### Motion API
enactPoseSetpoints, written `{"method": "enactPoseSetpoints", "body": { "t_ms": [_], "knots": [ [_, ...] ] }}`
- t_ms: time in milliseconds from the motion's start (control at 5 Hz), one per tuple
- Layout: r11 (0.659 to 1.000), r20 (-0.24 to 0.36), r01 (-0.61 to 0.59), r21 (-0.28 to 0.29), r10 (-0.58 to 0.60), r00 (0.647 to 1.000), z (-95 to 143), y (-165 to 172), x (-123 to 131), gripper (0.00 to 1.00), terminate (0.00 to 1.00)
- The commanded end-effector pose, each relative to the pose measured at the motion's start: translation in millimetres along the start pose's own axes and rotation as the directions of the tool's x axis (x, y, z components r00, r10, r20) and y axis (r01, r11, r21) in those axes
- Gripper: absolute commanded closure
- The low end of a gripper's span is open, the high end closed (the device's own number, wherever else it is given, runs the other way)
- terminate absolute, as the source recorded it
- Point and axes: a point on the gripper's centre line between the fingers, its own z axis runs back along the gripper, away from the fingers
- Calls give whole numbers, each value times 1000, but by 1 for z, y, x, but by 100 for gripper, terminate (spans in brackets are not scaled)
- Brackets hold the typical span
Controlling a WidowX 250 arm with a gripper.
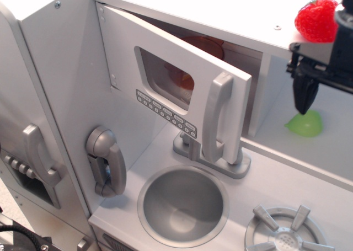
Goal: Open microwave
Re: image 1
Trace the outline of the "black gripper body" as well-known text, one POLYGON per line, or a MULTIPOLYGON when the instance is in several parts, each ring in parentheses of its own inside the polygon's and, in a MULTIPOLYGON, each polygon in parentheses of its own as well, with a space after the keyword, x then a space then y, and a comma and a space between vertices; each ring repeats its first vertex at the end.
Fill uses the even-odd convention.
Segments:
POLYGON ((338 23, 334 42, 290 45, 287 72, 297 94, 312 94, 320 83, 352 93, 352 0, 342 0, 334 19, 338 23))

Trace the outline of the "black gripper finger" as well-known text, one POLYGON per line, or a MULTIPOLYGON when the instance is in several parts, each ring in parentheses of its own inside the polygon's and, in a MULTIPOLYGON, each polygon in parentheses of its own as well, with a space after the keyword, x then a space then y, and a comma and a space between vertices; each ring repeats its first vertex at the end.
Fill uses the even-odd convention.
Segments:
POLYGON ((300 63, 294 71, 293 95, 295 107, 302 115, 307 113, 318 93, 319 82, 314 75, 314 69, 306 63, 300 63))

